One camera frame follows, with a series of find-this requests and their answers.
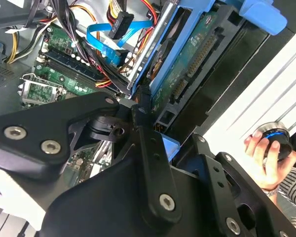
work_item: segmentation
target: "finger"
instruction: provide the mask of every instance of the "finger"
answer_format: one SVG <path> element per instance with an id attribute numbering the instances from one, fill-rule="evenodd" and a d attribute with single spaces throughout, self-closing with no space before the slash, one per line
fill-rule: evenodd
<path id="1" fill-rule="evenodd" d="M 289 156 L 281 162 L 281 173 L 286 177 L 296 163 L 296 152 L 292 151 Z"/>
<path id="2" fill-rule="evenodd" d="M 268 176 L 277 176 L 277 159 L 279 151 L 280 143 L 278 141 L 274 141 L 268 151 L 265 163 L 265 172 Z"/>
<path id="3" fill-rule="evenodd" d="M 259 143 L 259 141 L 260 141 L 260 139 L 261 139 L 261 137 L 262 137 L 262 133 L 261 132 L 256 132 L 254 135 L 253 135 L 253 137 L 252 137 L 252 139 L 251 139 L 251 141 L 250 141 L 250 143 L 249 143 L 249 145 L 248 145 L 248 148 L 247 148 L 247 150 L 246 150 L 246 154 L 247 155 L 249 155 L 249 156 L 253 156 L 253 153 L 254 153 L 254 151 L 255 151 L 255 149 L 256 149 L 256 146 L 257 146 L 257 144 Z"/>
<path id="4" fill-rule="evenodd" d="M 267 138 L 263 138 L 257 144 L 253 154 L 253 158 L 255 159 L 256 163 L 261 167 L 263 166 L 264 154 L 268 144 L 269 144 L 269 140 Z"/>
<path id="5" fill-rule="evenodd" d="M 250 135 L 249 137 L 247 137 L 247 139 L 244 141 L 244 144 L 245 144 L 245 152 L 247 151 L 247 148 L 250 144 L 250 141 L 252 139 L 252 136 Z"/>

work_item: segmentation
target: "bracelet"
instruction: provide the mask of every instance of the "bracelet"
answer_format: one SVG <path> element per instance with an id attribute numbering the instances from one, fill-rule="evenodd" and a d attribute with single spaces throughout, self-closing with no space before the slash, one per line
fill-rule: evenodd
<path id="1" fill-rule="evenodd" d="M 278 190 L 280 189 L 280 185 L 277 185 L 275 189 L 271 190 L 271 191 L 267 191 L 267 190 L 264 190 L 262 189 L 262 191 L 268 196 L 268 197 L 271 197 L 275 194 L 278 193 Z"/>

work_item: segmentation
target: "knob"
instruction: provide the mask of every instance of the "knob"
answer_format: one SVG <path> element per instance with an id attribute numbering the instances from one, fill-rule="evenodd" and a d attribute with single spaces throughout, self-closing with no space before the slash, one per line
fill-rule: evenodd
<path id="1" fill-rule="evenodd" d="M 281 145 L 278 155 L 278 161 L 285 159 L 293 150 L 293 146 L 289 142 L 290 134 L 282 122 L 268 122 L 257 128 L 262 133 L 262 138 L 267 138 L 270 143 L 266 148 L 264 157 L 267 157 L 271 144 L 278 141 Z"/>

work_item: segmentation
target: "bolt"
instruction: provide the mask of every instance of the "bolt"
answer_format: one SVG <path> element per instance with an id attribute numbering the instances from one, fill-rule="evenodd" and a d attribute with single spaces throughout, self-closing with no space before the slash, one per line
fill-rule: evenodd
<path id="1" fill-rule="evenodd" d="M 205 142 L 205 139 L 201 136 L 198 136 L 198 139 L 201 141 L 201 142 Z"/>
<path id="2" fill-rule="evenodd" d="M 227 161 L 232 162 L 232 158 L 230 157 L 230 155 L 225 155 Z"/>
<path id="3" fill-rule="evenodd" d="M 230 229 L 235 235 L 237 235 L 237 236 L 240 235 L 240 227 L 239 227 L 238 223 L 237 223 L 234 219 L 228 217 L 228 218 L 226 219 L 226 224 L 227 224 L 228 228 L 229 228 L 229 229 Z"/>
<path id="4" fill-rule="evenodd" d="M 46 154 L 57 154 L 60 152 L 61 146 L 56 141 L 46 140 L 41 144 L 40 148 Z"/>
<path id="5" fill-rule="evenodd" d="M 288 237 L 288 235 L 284 231 L 280 231 L 280 236 L 281 237 Z"/>
<path id="6" fill-rule="evenodd" d="M 114 104 L 114 101 L 110 98 L 106 98 L 105 101 L 108 102 L 109 104 Z"/>
<path id="7" fill-rule="evenodd" d="M 26 137 L 26 130 L 17 126 L 7 127 L 3 133 L 7 138 L 12 140 L 21 140 Z"/>
<path id="8" fill-rule="evenodd" d="M 139 110 L 140 112 L 146 114 L 146 111 L 145 111 L 143 108 L 139 108 L 138 110 Z"/>
<path id="9" fill-rule="evenodd" d="M 173 211 L 176 206 L 172 197 L 167 194 L 161 194 L 159 197 L 159 202 L 161 206 L 167 211 Z"/>
<path id="10" fill-rule="evenodd" d="M 47 7 L 45 8 L 45 10 L 46 10 L 47 12 L 49 12 L 49 13 L 53 13 L 53 12 L 54 12 L 54 9 L 53 9 L 51 6 L 47 6 Z"/>

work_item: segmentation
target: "blue ribbon cable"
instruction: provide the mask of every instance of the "blue ribbon cable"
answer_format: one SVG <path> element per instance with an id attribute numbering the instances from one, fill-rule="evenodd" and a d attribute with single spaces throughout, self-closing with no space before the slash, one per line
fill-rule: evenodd
<path id="1" fill-rule="evenodd" d="M 122 47 L 126 41 L 128 41 L 131 36 L 142 28 L 149 28 L 152 26 L 152 21 L 134 21 L 129 26 L 129 31 L 124 35 L 124 37 L 117 43 L 118 47 Z M 107 56 L 107 62 L 112 62 L 114 65 L 118 65 L 120 62 L 120 57 L 116 51 L 101 41 L 97 40 L 91 33 L 96 31 L 110 31 L 111 25 L 109 23 L 94 24 L 87 28 L 87 41 L 99 50 L 103 55 Z"/>

